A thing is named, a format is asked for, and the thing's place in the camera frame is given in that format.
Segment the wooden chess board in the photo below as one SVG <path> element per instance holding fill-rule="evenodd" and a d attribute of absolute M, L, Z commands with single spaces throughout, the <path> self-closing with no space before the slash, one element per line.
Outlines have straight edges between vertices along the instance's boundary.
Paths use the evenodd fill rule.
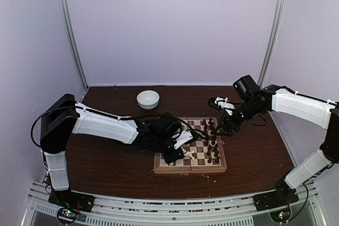
<path fill-rule="evenodd" d="M 183 144 L 185 154 L 183 159 L 167 164 L 163 155 L 157 153 L 154 157 L 156 174 L 181 174 L 189 173 L 223 173 L 227 169 L 226 157 L 221 137 L 213 137 L 211 132 L 217 126 L 215 117 L 182 117 L 182 120 L 192 128 L 207 131 L 209 141 L 197 138 L 196 141 Z"/>

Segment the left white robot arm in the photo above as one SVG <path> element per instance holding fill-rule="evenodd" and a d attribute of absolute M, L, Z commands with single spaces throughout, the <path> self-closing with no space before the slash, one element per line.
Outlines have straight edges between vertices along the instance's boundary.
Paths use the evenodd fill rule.
<path fill-rule="evenodd" d="M 66 163 L 66 146 L 71 134 L 87 134 L 136 146 L 139 149 L 161 153 L 171 164 L 184 158 L 182 146 L 196 140 L 191 129 L 184 130 L 182 120 L 164 113 L 157 119 L 118 116 L 88 107 L 75 100 L 73 94 L 65 94 L 35 123 L 41 132 L 34 144 L 43 153 L 56 199 L 65 207 L 76 203 L 71 192 Z"/>

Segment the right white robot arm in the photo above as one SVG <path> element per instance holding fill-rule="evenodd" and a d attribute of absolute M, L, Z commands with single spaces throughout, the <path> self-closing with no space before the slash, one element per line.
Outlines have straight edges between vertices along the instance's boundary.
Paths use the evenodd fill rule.
<path fill-rule="evenodd" d="M 285 113 L 309 121 L 326 130 L 320 147 L 301 164 L 286 173 L 275 185 L 275 190 L 254 199 L 258 205 L 285 205 L 296 202 L 296 189 L 313 177 L 317 177 L 331 165 L 338 163 L 338 103 L 300 94 L 286 86 L 269 85 L 260 88 L 243 82 L 234 84 L 242 103 L 228 98 L 211 97 L 208 105 L 223 111 L 217 128 L 222 135 L 232 136 L 240 130 L 244 121 L 266 112 Z"/>

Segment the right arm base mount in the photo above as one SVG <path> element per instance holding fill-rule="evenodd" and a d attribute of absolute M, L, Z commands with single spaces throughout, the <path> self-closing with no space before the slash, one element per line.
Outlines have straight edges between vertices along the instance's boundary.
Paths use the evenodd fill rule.
<path fill-rule="evenodd" d="M 276 191 L 257 194 L 253 196 L 254 205 L 256 210 L 265 211 L 272 210 L 282 206 L 288 206 L 291 203 L 299 201 L 299 197 L 296 194 L 288 196 L 279 196 Z"/>

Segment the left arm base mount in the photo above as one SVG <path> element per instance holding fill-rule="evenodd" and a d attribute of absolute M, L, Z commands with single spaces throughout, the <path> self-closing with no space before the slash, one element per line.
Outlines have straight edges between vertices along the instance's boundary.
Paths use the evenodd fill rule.
<path fill-rule="evenodd" d="M 91 212 L 94 196 L 72 191 L 57 191 L 50 194 L 48 202 L 81 212 Z"/>

